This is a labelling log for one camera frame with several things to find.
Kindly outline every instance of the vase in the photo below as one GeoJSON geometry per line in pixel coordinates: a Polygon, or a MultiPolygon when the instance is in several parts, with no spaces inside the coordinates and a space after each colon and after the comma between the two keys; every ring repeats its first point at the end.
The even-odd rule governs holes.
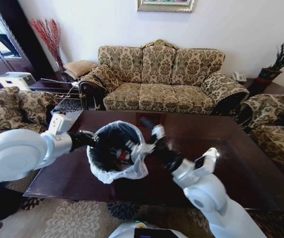
{"type": "Polygon", "coordinates": [[[249,97],[253,97],[257,94],[264,92],[267,86],[269,86],[272,81],[279,76],[282,71],[270,70],[268,68],[262,68],[259,76],[253,81],[253,83],[247,88],[250,92],[249,97]]]}
{"type": "Polygon", "coordinates": [[[53,57],[54,57],[54,59],[56,61],[56,64],[57,64],[57,67],[58,67],[58,71],[60,73],[63,73],[64,72],[64,67],[63,67],[63,63],[62,63],[62,60],[61,60],[61,55],[60,55],[59,48],[56,51],[52,52],[52,55],[53,55],[53,57]]]}

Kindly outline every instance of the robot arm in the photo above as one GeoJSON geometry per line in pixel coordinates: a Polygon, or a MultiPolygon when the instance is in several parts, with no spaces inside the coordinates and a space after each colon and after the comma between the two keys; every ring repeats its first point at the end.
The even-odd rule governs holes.
{"type": "Polygon", "coordinates": [[[166,146],[161,125],[152,129],[152,135],[156,139],[154,155],[173,175],[173,181],[183,189],[189,201],[207,218],[215,237],[266,237],[245,209],[229,198],[222,182],[212,174],[219,156],[216,148],[210,148],[192,162],[166,146]]]}
{"type": "Polygon", "coordinates": [[[97,138],[90,132],[68,134],[70,119],[54,114],[49,130],[41,135],[26,129],[0,134],[0,182],[13,181],[52,164],[64,153],[83,146],[93,146],[97,138]]]}

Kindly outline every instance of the white box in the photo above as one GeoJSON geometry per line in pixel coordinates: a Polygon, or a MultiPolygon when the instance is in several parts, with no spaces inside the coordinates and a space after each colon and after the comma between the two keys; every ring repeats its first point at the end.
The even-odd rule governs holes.
{"type": "Polygon", "coordinates": [[[0,75],[0,84],[3,87],[19,87],[20,90],[28,90],[29,85],[36,83],[34,77],[30,73],[25,72],[7,72],[0,75]]]}

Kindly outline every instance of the white plastic bag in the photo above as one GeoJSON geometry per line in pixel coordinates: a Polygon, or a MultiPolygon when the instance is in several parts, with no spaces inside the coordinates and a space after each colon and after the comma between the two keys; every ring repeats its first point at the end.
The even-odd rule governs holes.
{"type": "Polygon", "coordinates": [[[154,149],[153,145],[148,145],[145,143],[144,137],[141,131],[134,125],[124,122],[124,121],[115,121],[104,127],[100,128],[95,134],[99,134],[101,131],[105,130],[106,128],[116,127],[119,124],[124,123],[134,129],[137,134],[138,140],[140,144],[134,148],[131,153],[132,161],[134,161],[133,165],[130,165],[124,168],[122,171],[105,171],[101,170],[97,167],[90,157],[90,150],[91,147],[88,146],[87,148],[87,155],[90,163],[91,172],[103,183],[112,183],[113,180],[118,178],[127,178],[127,179],[142,179],[148,175],[148,171],[146,165],[144,163],[144,159],[147,154],[151,153],[154,149]]]}

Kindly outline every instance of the red decorative branches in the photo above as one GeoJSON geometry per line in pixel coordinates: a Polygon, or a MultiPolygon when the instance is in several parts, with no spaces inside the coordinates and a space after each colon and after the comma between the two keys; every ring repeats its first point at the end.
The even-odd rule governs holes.
{"type": "Polygon", "coordinates": [[[45,19],[45,21],[39,19],[32,19],[29,24],[34,28],[34,30],[39,34],[42,40],[45,42],[48,50],[52,53],[55,58],[60,71],[63,71],[63,64],[59,52],[59,43],[61,36],[61,29],[58,24],[53,19],[45,19]]]}

